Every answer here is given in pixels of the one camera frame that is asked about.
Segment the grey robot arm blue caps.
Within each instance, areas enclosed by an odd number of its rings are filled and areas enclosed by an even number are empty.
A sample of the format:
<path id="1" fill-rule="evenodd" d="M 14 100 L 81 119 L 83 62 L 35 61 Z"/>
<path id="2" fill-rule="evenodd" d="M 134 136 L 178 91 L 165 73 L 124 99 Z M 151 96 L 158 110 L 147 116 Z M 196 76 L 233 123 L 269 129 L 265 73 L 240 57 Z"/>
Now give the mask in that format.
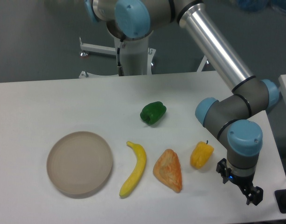
<path id="1" fill-rule="evenodd" d="M 232 96 L 223 101 L 206 98 L 195 116 L 227 149 L 227 157 L 216 170 L 223 182 L 237 185 L 247 203 L 258 205 L 263 190 L 252 183 L 263 132 L 249 119 L 275 105 L 279 90 L 270 80 L 257 79 L 227 43 L 205 11 L 201 0 L 86 0 L 85 9 L 92 22 L 105 21 L 116 38 L 115 56 L 120 76 L 148 72 L 147 47 L 132 42 L 147 40 L 157 28 L 177 22 L 189 32 L 208 58 Z"/>

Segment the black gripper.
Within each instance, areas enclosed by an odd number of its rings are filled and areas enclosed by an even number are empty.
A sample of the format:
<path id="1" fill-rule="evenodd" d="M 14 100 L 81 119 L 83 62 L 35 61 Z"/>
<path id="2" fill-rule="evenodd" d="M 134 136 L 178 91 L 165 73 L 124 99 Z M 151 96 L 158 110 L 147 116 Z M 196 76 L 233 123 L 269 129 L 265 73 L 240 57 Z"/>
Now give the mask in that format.
<path id="1" fill-rule="evenodd" d="M 239 169 L 236 167 L 227 167 L 227 160 L 221 159 L 216 166 L 216 172 L 223 179 L 223 184 L 227 181 L 237 185 L 243 195 L 246 196 L 246 204 L 259 205 L 263 200 L 264 190 L 253 185 L 253 178 L 256 171 L 256 166 L 249 169 Z"/>

